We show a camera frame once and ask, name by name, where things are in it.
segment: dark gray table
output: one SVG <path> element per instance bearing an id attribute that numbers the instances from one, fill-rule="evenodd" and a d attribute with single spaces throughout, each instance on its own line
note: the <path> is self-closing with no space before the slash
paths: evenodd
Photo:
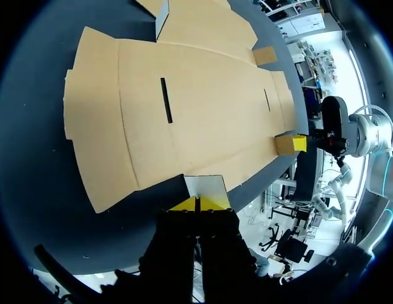
<path id="1" fill-rule="evenodd" d="M 247 0 L 230 0 L 259 41 L 274 46 L 292 91 L 298 132 L 307 133 L 303 94 L 280 33 Z M 42 243 L 74 274 L 136 264 L 154 232 L 153 219 L 188 197 L 182 176 L 136 192 L 95 214 L 82 185 L 72 143 L 63 130 L 63 88 L 84 26 L 116 38 L 153 41 L 154 20 L 133 1 L 58 0 L 47 5 L 17 45 L 0 86 L 0 209 L 27 263 L 43 269 L 33 248 Z M 293 162 L 279 157 L 230 191 L 239 210 L 262 193 Z"/>

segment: flattened cardboard box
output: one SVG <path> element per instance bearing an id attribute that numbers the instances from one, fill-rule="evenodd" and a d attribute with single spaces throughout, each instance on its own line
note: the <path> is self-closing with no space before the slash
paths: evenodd
<path id="1" fill-rule="evenodd" d="M 284 74 L 257 67 L 274 55 L 251 50 L 248 22 L 214 0 L 170 0 L 160 12 L 157 43 L 86 27 L 67 73 L 65 133 L 97 213 L 178 174 L 223 175 L 229 191 L 277 157 L 274 136 L 295 128 Z M 232 27 L 237 39 L 224 38 Z"/>

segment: person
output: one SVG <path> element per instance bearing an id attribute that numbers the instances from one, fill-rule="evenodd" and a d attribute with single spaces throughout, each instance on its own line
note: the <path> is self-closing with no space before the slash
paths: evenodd
<path id="1" fill-rule="evenodd" d="M 256 270 L 255 273 L 259 276 L 259 277 L 264 277 L 268 274 L 268 268 L 270 266 L 270 263 L 268 262 L 268 259 L 259 255 L 258 253 L 256 253 L 252 248 L 248 249 L 250 251 L 250 253 L 252 254 L 252 257 L 254 257 L 256 259 Z"/>

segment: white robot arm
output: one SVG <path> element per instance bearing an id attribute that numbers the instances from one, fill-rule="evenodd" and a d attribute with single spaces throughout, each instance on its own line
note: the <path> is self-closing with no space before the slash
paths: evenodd
<path id="1" fill-rule="evenodd" d="M 312 205 L 326 220 L 330 220 L 333 217 L 342 220 L 342 224 L 346 225 L 355 215 L 354 212 L 350 212 L 346 203 L 346 195 L 344 194 L 343 186 L 347 185 L 353 179 L 353 174 L 350 167 L 343 163 L 343 160 L 338 162 L 341 164 L 341 174 L 329 182 L 329 186 L 332 187 L 333 192 L 336 194 L 340 209 L 335 207 L 328 208 L 321 199 L 322 193 L 316 193 L 312 198 Z"/>

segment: black chair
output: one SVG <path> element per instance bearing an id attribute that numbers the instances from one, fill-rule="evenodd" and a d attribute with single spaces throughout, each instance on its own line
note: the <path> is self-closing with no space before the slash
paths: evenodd
<path id="1" fill-rule="evenodd" d="M 277 230 L 275 232 L 274 232 L 274 229 L 272 227 L 268 227 L 268 230 L 271 230 L 271 233 L 273 234 L 270 237 L 270 240 L 266 244 L 259 243 L 260 247 L 266 247 L 267 246 L 267 248 L 261 248 L 261 251 L 266 252 L 275 242 L 278 242 L 277 241 L 277 236 L 278 236 L 278 231 L 280 229 L 280 226 L 278 224 L 275 224 L 275 226 L 277 227 Z"/>
<path id="2" fill-rule="evenodd" d="M 292 236 L 293 232 L 290 229 L 285 231 L 284 235 L 282 235 L 281 239 L 278 241 L 275 255 L 295 263 L 299 263 L 301 259 L 304 258 L 304 261 L 309 263 L 315 251 L 309 250 L 307 255 L 305 255 L 308 245 L 294 239 Z"/>

